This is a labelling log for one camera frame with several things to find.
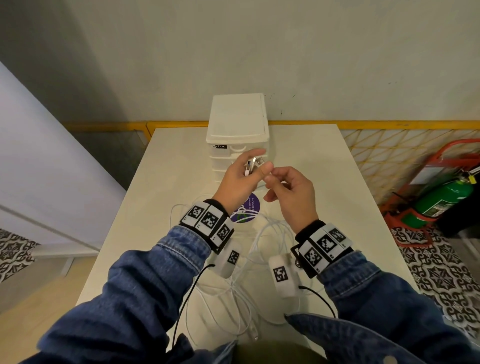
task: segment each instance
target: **green fire extinguisher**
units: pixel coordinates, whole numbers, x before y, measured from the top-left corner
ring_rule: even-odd
[[[446,210],[473,192],[475,177],[468,172],[453,181],[443,183],[421,195],[413,204],[413,209],[427,218],[439,218]],[[431,220],[423,220],[412,213],[407,213],[401,221],[414,229],[425,226]]]

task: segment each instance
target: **blue denim sleeve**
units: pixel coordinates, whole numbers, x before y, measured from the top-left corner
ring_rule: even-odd
[[[361,252],[333,263],[319,280],[339,318],[370,328],[427,363],[480,363],[480,353],[465,335],[443,322],[430,298],[381,271]]]
[[[67,312],[42,337],[41,355],[63,363],[164,362],[166,332],[209,255],[206,242],[182,226],[148,252],[125,252],[102,294]]]

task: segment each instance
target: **purple sticker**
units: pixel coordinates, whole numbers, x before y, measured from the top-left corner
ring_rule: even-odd
[[[254,218],[256,218],[256,216],[250,215],[250,214],[254,214],[254,212],[249,211],[248,214],[242,213],[245,210],[254,210],[256,212],[260,212],[260,200],[258,199],[257,196],[255,196],[254,194],[251,194],[247,198],[247,201],[245,201],[242,206],[240,206],[239,208],[237,208],[237,210],[235,210],[235,212],[238,211],[240,213],[233,215],[231,218],[232,221],[237,222],[241,220],[239,221],[239,223],[242,223],[242,222],[252,221]]]

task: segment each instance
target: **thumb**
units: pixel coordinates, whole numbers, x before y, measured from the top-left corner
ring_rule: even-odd
[[[252,183],[257,184],[261,180],[263,180],[273,169],[273,163],[268,161],[262,164],[260,167],[256,169],[250,176],[247,176]]]
[[[270,188],[275,192],[276,196],[280,199],[282,196],[285,196],[289,192],[289,189],[286,188],[280,180],[273,176],[268,175],[265,177],[265,183],[271,186]]]

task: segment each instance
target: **white table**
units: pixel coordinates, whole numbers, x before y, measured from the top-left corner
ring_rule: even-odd
[[[313,181],[320,219],[337,225],[354,242],[355,249],[362,250],[381,269],[399,275],[416,289],[413,277],[336,125],[271,126],[270,135],[270,156],[274,164],[294,166]],[[148,250],[167,233],[173,205],[190,205],[200,195],[215,192],[217,183],[213,181],[205,136],[206,128],[156,129],[78,303],[101,293],[108,269],[123,252]],[[261,212],[282,218],[278,202],[267,204],[263,201],[264,188],[256,194],[261,201]],[[180,209],[174,210],[173,224],[178,222],[180,213]],[[238,230],[255,233],[264,224],[261,217],[256,217],[248,225],[242,224]],[[276,249],[276,244],[269,239],[271,237],[266,236],[261,243],[266,257],[274,254]],[[242,239],[244,253],[248,252],[251,243],[251,238]],[[209,271],[204,275],[200,279],[203,284],[225,284]],[[322,289],[318,281],[308,280],[303,273],[300,277],[303,284],[312,284],[318,291]],[[298,300],[278,298],[270,272],[266,269],[245,274],[241,283],[270,320],[282,321],[284,312],[291,313],[297,307]],[[188,322],[194,341],[207,349],[223,344],[226,335],[213,324],[200,294],[194,292],[190,300]],[[207,297],[206,300],[217,321],[225,329],[236,331],[238,327],[227,310],[233,319],[238,320],[231,294],[220,298]],[[312,295],[302,298],[301,311],[331,315],[324,303]],[[180,320],[180,332],[185,332],[184,315]],[[262,339],[305,343],[305,339],[288,325],[276,327],[260,322],[258,329]]]

